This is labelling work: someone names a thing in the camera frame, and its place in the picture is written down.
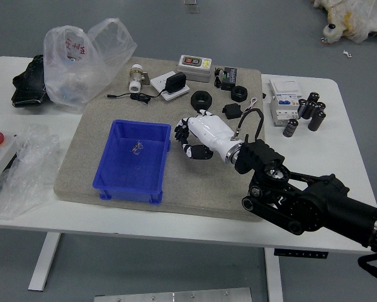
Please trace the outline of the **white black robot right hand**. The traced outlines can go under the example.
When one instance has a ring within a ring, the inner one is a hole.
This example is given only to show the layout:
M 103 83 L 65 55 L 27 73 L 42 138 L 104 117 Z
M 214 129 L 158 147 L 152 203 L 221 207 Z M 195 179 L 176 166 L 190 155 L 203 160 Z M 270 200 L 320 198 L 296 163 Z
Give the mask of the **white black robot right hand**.
M 183 118 L 174 131 L 185 154 L 195 160 L 208 160 L 217 152 L 225 163 L 234 164 L 243 143 L 219 116 L 203 109 L 195 117 Z

